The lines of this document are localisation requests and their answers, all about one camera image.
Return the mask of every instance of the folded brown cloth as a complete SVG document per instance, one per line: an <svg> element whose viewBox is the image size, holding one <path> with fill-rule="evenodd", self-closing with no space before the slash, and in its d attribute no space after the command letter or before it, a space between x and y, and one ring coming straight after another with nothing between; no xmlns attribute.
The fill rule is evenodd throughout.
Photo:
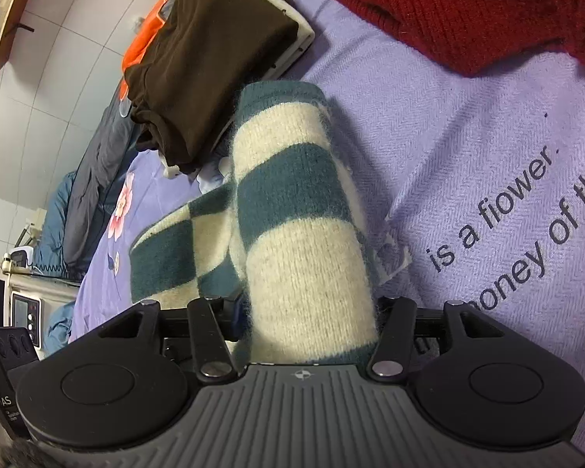
<svg viewBox="0 0 585 468"><path fill-rule="evenodd" d="M294 43L298 24L266 0L176 0L140 64L125 71L139 151L170 166L202 165L242 87Z"/></svg>

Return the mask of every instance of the orange garment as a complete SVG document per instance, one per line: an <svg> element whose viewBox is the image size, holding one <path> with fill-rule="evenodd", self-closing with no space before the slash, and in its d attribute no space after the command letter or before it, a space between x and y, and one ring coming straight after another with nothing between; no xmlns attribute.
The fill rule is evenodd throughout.
<svg viewBox="0 0 585 468"><path fill-rule="evenodd" d="M147 17L141 24L141 29L132 41L126 54L122 60L122 72L125 73L128 67L141 63L145 51L150 46L151 41L154 40L159 29L165 24L165 20L160 16L160 10L164 7L168 0L159 0L150 10ZM128 84L125 79L122 79L122 85L119 88L119 99L123 100L128 95Z"/></svg>

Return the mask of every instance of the flower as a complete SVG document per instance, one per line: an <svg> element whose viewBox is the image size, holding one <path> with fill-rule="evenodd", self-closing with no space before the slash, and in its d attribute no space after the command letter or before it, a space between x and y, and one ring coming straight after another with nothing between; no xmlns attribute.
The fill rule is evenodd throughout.
<svg viewBox="0 0 585 468"><path fill-rule="evenodd" d="M132 181L135 175L134 172L129 172L126 174L126 181L123 183L122 192L119 194L119 199L117 200L117 207L115 208L115 212L110 217L110 222L108 223L108 238L112 238L115 236L115 240L121 237L123 232L123 222L130 210L130 206L132 205Z"/></svg>

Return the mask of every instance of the red sweater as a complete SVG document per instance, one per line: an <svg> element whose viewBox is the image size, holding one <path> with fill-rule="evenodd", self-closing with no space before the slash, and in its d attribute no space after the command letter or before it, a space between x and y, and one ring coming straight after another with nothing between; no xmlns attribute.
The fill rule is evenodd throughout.
<svg viewBox="0 0 585 468"><path fill-rule="evenodd" d="M464 75L534 47L585 65L585 0L338 0Z"/></svg>

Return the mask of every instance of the purple blanket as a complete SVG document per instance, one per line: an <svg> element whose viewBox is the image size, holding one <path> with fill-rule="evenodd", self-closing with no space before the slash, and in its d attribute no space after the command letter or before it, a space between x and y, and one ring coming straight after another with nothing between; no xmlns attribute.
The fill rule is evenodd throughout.
<svg viewBox="0 0 585 468"><path fill-rule="evenodd" d="M317 84L332 105L335 151L353 170L382 267L378 292L428 307L471 301L585 378L585 70L542 53L463 78L334 0L294 1L317 38L287 76ZM76 336L129 306L134 236L197 195L185 179L156 176L154 158L133 164L139 205L118 243L98 249ZM574 441L585 450L585 416Z"/></svg>

